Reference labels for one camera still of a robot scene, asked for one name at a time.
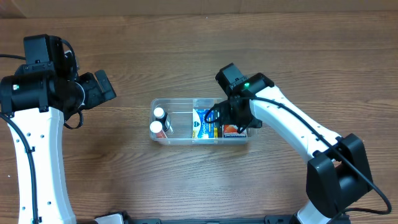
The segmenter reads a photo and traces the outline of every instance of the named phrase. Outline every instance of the blue package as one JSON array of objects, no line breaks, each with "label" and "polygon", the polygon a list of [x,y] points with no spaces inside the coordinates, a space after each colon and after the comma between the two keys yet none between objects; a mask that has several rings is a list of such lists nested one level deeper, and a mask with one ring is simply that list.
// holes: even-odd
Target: blue package
[{"label": "blue package", "polygon": [[[217,127],[213,123],[208,124],[205,122],[205,116],[208,112],[208,109],[193,109],[192,111],[192,118],[193,118],[193,131],[192,131],[192,138],[195,139],[209,139],[209,138],[217,138],[218,132]],[[213,119],[213,111],[211,111],[207,117],[208,121]]]}]

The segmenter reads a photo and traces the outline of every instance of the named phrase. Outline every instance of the wooden table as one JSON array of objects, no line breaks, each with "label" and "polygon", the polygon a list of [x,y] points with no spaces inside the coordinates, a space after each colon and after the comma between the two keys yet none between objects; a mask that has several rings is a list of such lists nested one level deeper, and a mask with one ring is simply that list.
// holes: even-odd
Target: wooden table
[{"label": "wooden table", "polygon": [[[63,157],[77,218],[127,210],[134,218],[232,218],[294,213],[307,201],[306,165],[266,125],[247,146],[160,146],[149,138],[154,98],[224,97],[214,80],[234,62],[263,72],[314,120],[364,140],[375,183],[398,205],[398,12],[0,19],[0,53],[22,39],[68,40],[81,70],[106,70],[115,100],[64,129]],[[20,60],[0,59],[0,76]],[[0,222],[17,223],[14,146],[0,122]],[[385,209],[372,191],[355,206]],[[398,213],[353,213],[396,223]]]}]

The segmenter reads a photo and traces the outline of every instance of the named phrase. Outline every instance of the white arm segment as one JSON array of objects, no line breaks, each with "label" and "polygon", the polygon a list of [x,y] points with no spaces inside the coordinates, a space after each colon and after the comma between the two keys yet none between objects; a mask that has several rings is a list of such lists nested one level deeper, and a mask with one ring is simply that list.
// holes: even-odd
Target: white arm segment
[{"label": "white arm segment", "polygon": [[[303,111],[294,106],[279,90],[278,87],[266,87],[256,94],[257,97],[275,100],[283,103],[300,115],[308,124],[317,130],[332,145],[337,143],[336,137],[339,134],[328,130],[315,122]],[[294,115],[283,108],[265,101],[251,100],[251,113],[257,118],[272,127],[300,154],[304,163],[313,158],[315,151],[324,152],[328,149],[311,131]],[[298,220],[303,224],[325,224],[330,218],[323,216],[309,201],[297,214]]]},{"label": "white arm segment", "polygon": [[[39,113],[38,108],[17,111],[12,121],[17,124],[31,148],[37,181],[37,206],[40,224],[76,224],[70,206],[62,157],[63,113],[55,108]],[[32,188],[30,168],[24,145],[11,128],[19,181],[19,224],[32,223]]]}]

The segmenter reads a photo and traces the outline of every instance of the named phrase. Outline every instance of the small bottle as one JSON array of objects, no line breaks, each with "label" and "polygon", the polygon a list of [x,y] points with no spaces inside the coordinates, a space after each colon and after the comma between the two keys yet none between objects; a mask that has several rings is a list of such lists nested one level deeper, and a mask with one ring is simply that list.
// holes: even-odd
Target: small bottle
[{"label": "small bottle", "polygon": [[167,138],[166,133],[163,131],[163,125],[160,121],[154,121],[150,124],[149,129],[156,134],[157,138]]},{"label": "small bottle", "polygon": [[155,108],[154,115],[157,121],[160,121],[163,125],[163,131],[171,130],[173,132],[172,127],[170,126],[170,116],[164,111],[162,108]]}]

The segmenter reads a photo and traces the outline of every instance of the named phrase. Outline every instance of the plastic container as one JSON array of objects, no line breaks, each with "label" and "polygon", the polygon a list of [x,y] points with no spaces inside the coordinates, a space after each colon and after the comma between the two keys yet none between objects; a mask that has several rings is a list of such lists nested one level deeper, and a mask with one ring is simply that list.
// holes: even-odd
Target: plastic container
[{"label": "plastic container", "polygon": [[150,106],[150,123],[155,121],[155,108],[161,107],[170,116],[172,132],[167,131],[167,138],[158,138],[150,132],[150,138],[165,145],[191,145],[191,144],[246,144],[257,135],[254,128],[248,128],[246,138],[192,138],[193,109],[210,109],[215,103],[223,101],[221,98],[158,98]]}]

